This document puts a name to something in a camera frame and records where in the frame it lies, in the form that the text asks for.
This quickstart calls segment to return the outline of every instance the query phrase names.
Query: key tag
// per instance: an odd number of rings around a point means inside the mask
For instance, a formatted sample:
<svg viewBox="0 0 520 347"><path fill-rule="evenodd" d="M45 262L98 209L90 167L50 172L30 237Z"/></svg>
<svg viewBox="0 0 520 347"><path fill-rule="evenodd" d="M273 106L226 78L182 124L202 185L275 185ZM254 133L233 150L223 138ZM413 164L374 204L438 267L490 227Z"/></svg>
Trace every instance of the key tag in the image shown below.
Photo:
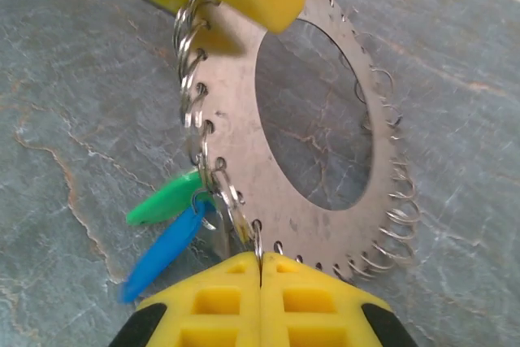
<svg viewBox="0 0 520 347"><path fill-rule="evenodd" d="M197 235L206 213L214 210L204 200L206 191L198 190L191 196L188 208L164 231L148 251L139 259L134 270L125 280L120 299L133 302L168 265L173 262Z"/></svg>
<svg viewBox="0 0 520 347"><path fill-rule="evenodd" d="M198 171L182 175L146 199L127 214L128 225L161 223L176 217L190 207L192 194L201 189L202 180ZM209 201L207 193L201 194L203 201Z"/></svg>

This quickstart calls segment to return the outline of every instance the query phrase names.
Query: steel washer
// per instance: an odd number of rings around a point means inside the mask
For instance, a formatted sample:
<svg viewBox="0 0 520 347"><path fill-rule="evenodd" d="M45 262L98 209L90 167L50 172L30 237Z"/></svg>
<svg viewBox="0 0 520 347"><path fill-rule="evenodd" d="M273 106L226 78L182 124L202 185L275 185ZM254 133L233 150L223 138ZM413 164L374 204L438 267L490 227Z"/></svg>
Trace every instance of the steel washer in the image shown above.
<svg viewBox="0 0 520 347"><path fill-rule="evenodd" d="M347 210L325 210L306 200L280 170L267 143L258 113L255 68L266 30L227 5L205 9L215 37L207 60L201 63L196 82L207 85L203 119L211 121L208 135L210 169L225 158L234 187L244 196L249 222L262 221L262 242L271 250L283 243L284 254L344 279L352 278L349 262L365 263L362 254L373 254L379 227L388 224L396 185L391 143L383 103L375 91L375 75L369 54L356 42L352 24L330 0L306 0L298 19L325 32L348 59L366 99L372 124L372 169L362 197Z"/></svg>

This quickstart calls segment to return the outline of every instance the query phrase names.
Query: marble surface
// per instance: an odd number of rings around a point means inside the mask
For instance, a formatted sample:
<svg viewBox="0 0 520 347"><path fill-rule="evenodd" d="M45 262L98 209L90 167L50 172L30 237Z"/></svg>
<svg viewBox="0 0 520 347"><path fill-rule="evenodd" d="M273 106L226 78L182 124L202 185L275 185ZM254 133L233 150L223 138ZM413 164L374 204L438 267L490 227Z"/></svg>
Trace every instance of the marble surface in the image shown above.
<svg viewBox="0 0 520 347"><path fill-rule="evenodd" d="M421 346L518 345L520 5L336 1L395 77L424 212L417 263L360 286ZM0 10L0 345L107 345L135 307L117 303L119 284L163 229L124 216L190 168L172 18L140 0L0 0ZM262 45L271 148L325 207L352 204L370 172L352 87L337 49L305 24ZM207 243L197 238L146 293L217 262Z"/></svg>

